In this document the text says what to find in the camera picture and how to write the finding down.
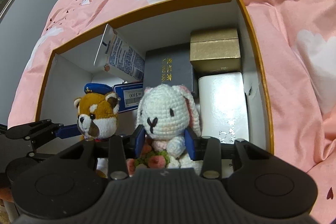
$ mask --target black box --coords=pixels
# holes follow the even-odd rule
[[[184,85],[198,98],[198,82],[190,63],[190,43],[146,52],[143,88]]]

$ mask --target gold gift box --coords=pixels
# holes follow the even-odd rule
[[[240,71],[237,29],[195,31],[190,34],[190,62],[199,73]]]

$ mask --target crocheted bunny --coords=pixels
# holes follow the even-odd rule
[[[154,140],[154,150],[166,150],[170,155],[168,168],[194,167],[196,172],[200,170],[201,162],[194,162],[188,154],[183,154],[184,130],[190,126],[196,135],[201,135],[194,98],[186,87],[162,84],[147,88],[138,107],[136,126],[139,124]]]

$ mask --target pink crocheted flower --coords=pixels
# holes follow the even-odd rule
[[[149,144],[145,143],[142,147],[141,155],[146,155],[147,153],[151,151],[152,151],[152,147]]]
[[[166,160],[164,156],[151,156],[148,160],[149,168],[164,168],[166,166]]]
[[[152,147],[154,151],[163,151],[167,149],[167,141],[165,140],[156,140],[153,141]]]
[[[127,159],[126,164],[127,164],[127,170],[128,174],[130,176],[134,175],[135,172],[135,165],[134,165],[135,160],[134,159]]]

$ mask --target pink bedsheet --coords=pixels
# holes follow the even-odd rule
[[[22,75],[9,127],[34,120],[50,53],[80,33],[162,0],[59,0]],[[311,214],[336,218],[336,1],[244,0],[272,104],[275,154],[308,172],[319,195]]]

